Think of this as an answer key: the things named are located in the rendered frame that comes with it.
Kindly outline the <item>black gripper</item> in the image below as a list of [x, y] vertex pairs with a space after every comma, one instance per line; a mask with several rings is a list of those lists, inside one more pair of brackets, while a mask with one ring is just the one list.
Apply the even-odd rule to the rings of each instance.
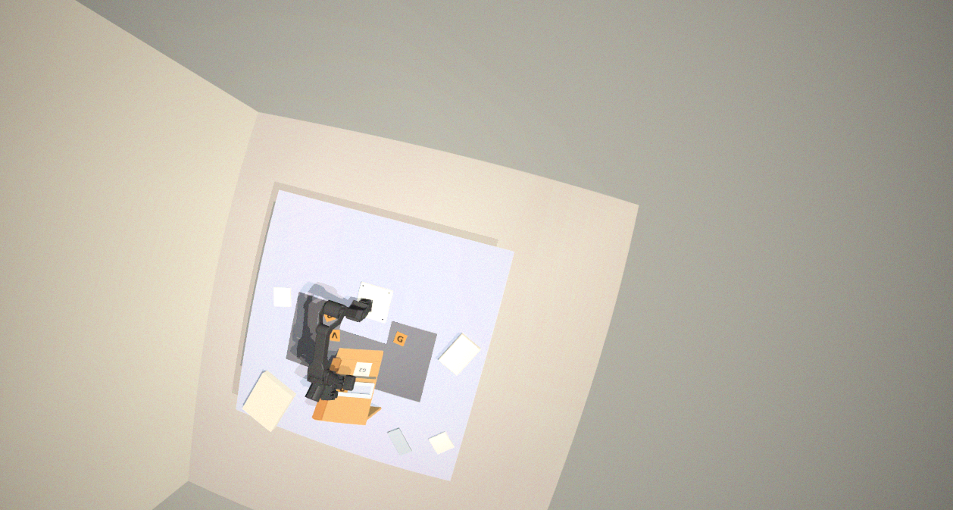
[[355, 381], [356, 381], [356, 377], [354, 374], [346, 374], [346, 376], [339, 376], [339, 374], [336, 374], [336, 371], [333, 371], [333, 378], [330, 382], [327, 383], [327, 385], [332, 386], [332, 384], [335, 384], [337, 385], [337, 390], [341, 390], [342, 388], [342, 390], [352, 391], [352, 389], [354, 389], [354, 386], [355, 386], [354, 385]]

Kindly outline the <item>pale yellow board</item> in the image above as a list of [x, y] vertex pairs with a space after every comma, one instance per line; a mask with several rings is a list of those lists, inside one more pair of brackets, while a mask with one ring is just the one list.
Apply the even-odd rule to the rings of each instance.
[[339, 392], [335, 400], [321, 400], [315, 404], [313, 419], [317, 421], [335, 422], [335, 424], [361, 424], [366, 426], [381, 407], [370, 406], [374, 393], [374, 385], [382, 361], [383, 351], [365, 349], [339, 349], [339, 354], [333, 358], [331, 371], [339, 376], [353, 374], [356, 362], [373, 363], [368, 377], [356, 376], [355, 386], [347, 393]]

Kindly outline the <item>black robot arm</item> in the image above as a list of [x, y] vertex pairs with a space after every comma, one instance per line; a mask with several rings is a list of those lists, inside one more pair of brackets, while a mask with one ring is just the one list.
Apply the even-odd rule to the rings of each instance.
[[[344, 317], [356, 322], [363, 321], [368, 313], [372, 311], [372, 304], [373, 300], [366, 298], [361, 298], [360, 302], [354, 300], [349, 307], [338, 302], [331, 302], [331, 300], [323, 304], [319, 311], [318, 325], [315, 327], [317, 335], [315, 336], [314, 359], [309, 364], [307, 372], [307, 382], [311, 382], [311, 386], [306, 392], [305, 398], [313, 399], [315, 402], [319, 402], [319, 399], [335, 400], [339, 398], [337, 385], [327, 385], [333, 378], [333, 371], [330, 370], [331, 363], [327, 361], [331, 333], [335, 330], [335, 327], [342, 324]], [[325, 314], [338, 319], [329, 327], [323, 324], [323, 315]]]

